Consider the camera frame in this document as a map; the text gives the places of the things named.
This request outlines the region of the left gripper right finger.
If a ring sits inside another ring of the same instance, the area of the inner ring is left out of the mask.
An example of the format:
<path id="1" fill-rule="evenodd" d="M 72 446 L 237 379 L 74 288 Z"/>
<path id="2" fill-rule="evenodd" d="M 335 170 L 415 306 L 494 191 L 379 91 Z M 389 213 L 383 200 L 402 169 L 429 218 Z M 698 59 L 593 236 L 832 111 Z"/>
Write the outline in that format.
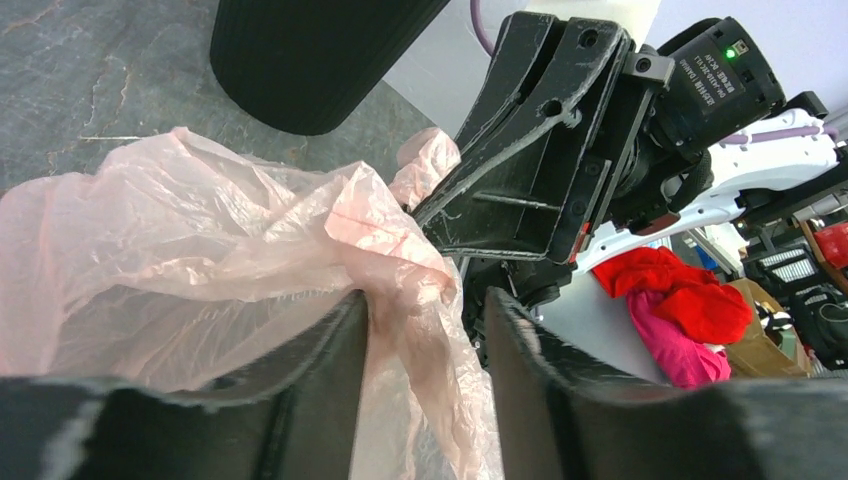
<path id="1" fill-rule="evenodd" d="M 536 324 L 509 293 L 484 307 L 508 479 L 843 479 L 847 384 L 653 384 Z"/>

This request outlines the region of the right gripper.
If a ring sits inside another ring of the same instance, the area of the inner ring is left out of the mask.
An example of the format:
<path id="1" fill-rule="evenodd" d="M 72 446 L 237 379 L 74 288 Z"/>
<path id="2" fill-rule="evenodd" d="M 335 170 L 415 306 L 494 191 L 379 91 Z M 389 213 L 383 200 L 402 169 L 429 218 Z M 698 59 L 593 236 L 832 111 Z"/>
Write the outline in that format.
<path id="1" fill-rule="evenodd" d="M 440 252 L 470 257 L 462 318 L 482 366 L 487 289 L 528 308 L 556 300 L 574 257 L 610 219 L 616 176 L 664 84 L 644 74 L 662 60 L 609 20 L 517 12 L 503 21 L 458 133 L 461 163 L 414 211 Z"/>

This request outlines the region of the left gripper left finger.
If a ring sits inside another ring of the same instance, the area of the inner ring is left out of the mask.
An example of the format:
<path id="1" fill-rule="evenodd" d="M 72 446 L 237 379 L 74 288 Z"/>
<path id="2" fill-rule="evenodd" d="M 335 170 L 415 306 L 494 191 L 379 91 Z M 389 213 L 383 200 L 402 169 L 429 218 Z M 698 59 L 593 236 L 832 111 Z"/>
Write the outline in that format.
<path id="1" fill-rule="evenodd" d="M 368 306 L 346 295 L 314 326 L 200 391 L 106 377 L 5 377 L 5 479 L 345 479 Z"/>

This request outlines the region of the pink plastic trash bag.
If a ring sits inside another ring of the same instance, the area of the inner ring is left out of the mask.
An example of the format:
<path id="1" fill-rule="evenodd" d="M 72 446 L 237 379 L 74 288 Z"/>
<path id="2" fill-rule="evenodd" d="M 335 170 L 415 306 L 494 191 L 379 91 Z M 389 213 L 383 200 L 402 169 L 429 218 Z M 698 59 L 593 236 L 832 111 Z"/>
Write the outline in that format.
<path id="1" fill-rule="evenodd" d="M 460 162 L 425 129 L 385 182 L 310 172 L 185 128 L 112 150 L 96 173 L 1 200 L 1 372 L 118 376 L 197 390 L 364 290 L 369 347 L 356 479 L 500 479 L 489 375 L 462 287 L 409 216 Z"/>

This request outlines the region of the black trash bin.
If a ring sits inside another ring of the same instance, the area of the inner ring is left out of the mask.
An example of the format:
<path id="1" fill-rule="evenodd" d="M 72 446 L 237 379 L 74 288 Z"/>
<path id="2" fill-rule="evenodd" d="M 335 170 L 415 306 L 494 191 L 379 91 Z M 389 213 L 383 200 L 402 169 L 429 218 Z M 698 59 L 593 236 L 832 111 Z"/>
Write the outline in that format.
<path id="1" fill-rule="evenodd" d="M 223 0 L 211 36 L 211 69 L 252 118 L 291 134 L 327 134 L 445 6 L 431 0 Z"/>

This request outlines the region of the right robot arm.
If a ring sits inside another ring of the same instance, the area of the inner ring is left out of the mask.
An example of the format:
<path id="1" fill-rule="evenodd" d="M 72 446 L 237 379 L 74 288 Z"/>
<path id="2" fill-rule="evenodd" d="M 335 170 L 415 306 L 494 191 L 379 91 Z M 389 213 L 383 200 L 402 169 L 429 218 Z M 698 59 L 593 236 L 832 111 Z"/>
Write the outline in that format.
<path id="1" fill-rule="evenodd" d="M 462 260 L 463 327 L 488 361 L 484 298 L 556 300 L 571 279 L 666 236 L 761 226 L 847 184 L 818 97 L 787 98 L 734 18 L 653 48 L 631 3 L 508 15 L 456 136 L 460 164 L 412 214 Z"/>

